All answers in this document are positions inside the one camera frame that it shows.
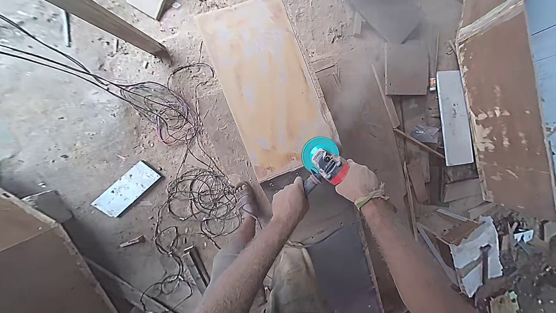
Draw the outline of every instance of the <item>wooden strip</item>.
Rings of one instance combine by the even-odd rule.
[[[386,112],[388,113],[388,117],[390,118],[390,122],[392,122],[392,128],[397,128],[398,126],[400,126],[400,120],[398,119],[398,114],[396,113],[396,108],[394,107],[394,102],[392,101],[392,98],[387,97],[386,95],[384,95],[384,91],[382,89],[382,84],[380,82],[379,75],[376,73],[376,68],[375,68],[374,64],[371,64],[371,67],[373,68],[373,73],[375,74],[376,83],[379,85],[380,95],[383,98],[384,106],[386,107]]]
[[[280,0],[249,0],[195,21],[259,182],[301,167],[310,139],[337,141]]]
[[[436,88],[446,166],[473,163],[471,128],[460,72],[437,72]]]
[[[410,135],[404,133],[403,131],[401,131],[401,130],[399,130],[399,129],[397,129],[397,128],[395,128],[394,131],[395,131],[397,134],[399,134],[399,135],[405,137],[406,139],[409,139],[412,143],[414,143],[414,144],[420,146],[421,148],[425,149],[426,151],[428,151],[428,152],[430,152],[430,153],[436,155],[437,157],[439,157],[439,158],[441,158],[441,159],[444,159],[444,156],[442,155],[442,153],[440,153],[440,152],[438,152],[438,151],[432,149],[431,147],[425,145],[424,143],[422,143],[422,142],[418,141],[417,139],[411,137]]]
[[[425,180],[423,179],[423,172],[421,172],[421,165],[419,160],[414,160],[408,165],[409,178],[415,191],[417,202],[424,203],[429,200],[429,192],[425,187]]]
[[[411,192],[411,185],[409,183],[408,167],[406,162],[404,162],[404,178],[405,178],[405,188],[408,192],[409,224],[411,227],[413,237],[415,237],[415,241],[417,241],[418,238],[417,238],[417,222],[415,220],[415,203],[413,202],[413,194]]]
[[[47,1],[104,31],[129,42],[141,50],[157,57],[170,58],[165,46],[142,31],[136,29],[133,25],[127,23],[93,0]]]

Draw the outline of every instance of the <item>plywood sheet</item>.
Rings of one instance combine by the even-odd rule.
[[[426,95],[429,86],[429,57],[421,43],[385,45],[386,94]]]
[[[474,161],[471,128],[459,71],[436,73],[446,166]]]
[[[415,0],[350,0],[367,22],[388,42],[403,43],[419,24]]]
[[[280,0],[249,0],[195,21],[259,182],[301,167],[311,138],[337,141]]]
[[[485,200],[554,221],[553,168],[529,34],[525,13],[516,14],[460,43],[475,157]]]

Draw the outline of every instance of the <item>concrete floor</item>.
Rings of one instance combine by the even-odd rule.
[[[200,57],[201,38],[193,16],[241,1],[178,0],[182,6],[170,8],[160,22],[123,0],[98,2],[162,42],[170,51],[175,67]],[[446,42],[455,35],[460,2],[420,2],[425,15],[432,17],[441,28],[438,69],[456,69],[455,56],[447,55]],[[353,10],[341,0],[296,1],[288,5],[295,15],[310,62],[340,55],[361,40],[351,36]],[[169,65],[121,40],[115,53],[113,36],[78,18],[72,17],[72,47],[64,47],[60,12],[45,1],[16,0],[4,3],[0,13],[103,77],[166,83],[171,72]],[[364,36],[376,40],[371,27],[367,25],[363,31]],[[0,42],[63,60],[3,23],[0,23]],[[201,59],[208,61],[206,53]],[[129,105],[79,78],[6,56],[0,56],[0,69],[3,74],[0,75],[0,187],[18,197],[58,190],[75,216],[65,226],[81,252],[139,290],[173,272],[175,264],[156,251],[150,238],[157,208],[166,199],[166,184],[178,169],[183,147],[158,142],[152,125]],[[181,90],[191,95],[194,82],[185,77],[178,81]],[[214,94],[219,89],[217,80],[213,80],[201,95]],[[149,162],[165,176],[144,197],[151,204],[135,206],[119,218],[108,217],[90,206],[139,160]],[[177,224],[177,221],[167,219],[165,223]],[[182,230],[189,227],[195,225],[180,223]],[[147,243],[118,247],[121,242],[139,235],[145,235]],[[201,247],[201,255],[210,270],[210,260],[217,249],[202,237],[188,236],[187,240],[184,247],[191,243]],[[217,241],[224,244],[227,240]],[[164,300],[170,305],[177,304],[186,292],[184,287]],[[199,299],[200,295],[195,292],[180,308],[187,311]]]

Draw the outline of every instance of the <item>brown board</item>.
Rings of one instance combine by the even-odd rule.
[[[403,45],[387,43],[384,60],[387,95],[426,95],[429,56],[425,45],[415,42]]]
[[[339,143],[280,0],[249,0],[195,21],[259,182],[301,167],[314,137]]]
[[[458,43],[458,58],[483,198],[556,221],[553,169],[523,7],[460,36],[465,39]]]

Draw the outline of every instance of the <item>foot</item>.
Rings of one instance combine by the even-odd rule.
[[[259,217],[259,203],[255,198],[255,193],[248,182],[239,182],[236,186],[237,206],[255,219]]]

